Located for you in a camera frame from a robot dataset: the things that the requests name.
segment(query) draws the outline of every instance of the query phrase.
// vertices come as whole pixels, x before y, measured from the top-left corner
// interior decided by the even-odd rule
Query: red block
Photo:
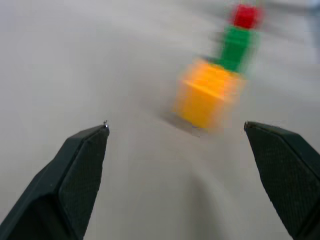
[[[258,26],[262,18],[262,9],[249,4],[239,4],[232,14],[235,27],[253,29]]]

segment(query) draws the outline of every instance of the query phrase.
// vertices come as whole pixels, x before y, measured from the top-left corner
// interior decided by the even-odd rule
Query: yellow block
[[[231,104],[242,81],[236,73],[199,60],[182,79],[174,111],[198,128],[211,128]]]

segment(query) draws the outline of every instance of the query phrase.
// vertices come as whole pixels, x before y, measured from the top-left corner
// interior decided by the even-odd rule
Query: stacked toy blocks
[[[218,58],[214,62],[199,60],[182,79],[174,110],[198,128],[216,127],[244,85],[238,73],[253,45],[253,29],[260,21],[261,11],[239,4],[232,16],[233,24],[226,28]]]

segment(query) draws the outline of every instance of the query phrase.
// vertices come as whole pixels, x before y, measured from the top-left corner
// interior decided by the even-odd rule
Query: gray background
[[[247,85],[220,131],[172,122],[179,76],[218,47],[230,3],[0,1],[0,222],[65,138],[108,119],[85,239],[291,239],[243,125],[284,127],[320,150],[320,70],[300,8],[268,7]]]

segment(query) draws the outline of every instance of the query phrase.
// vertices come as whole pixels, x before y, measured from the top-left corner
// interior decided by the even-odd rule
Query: green block
[[[229,26],[217,63],[232,72],[239,72],[248,49],[254,42],[254,31]]]

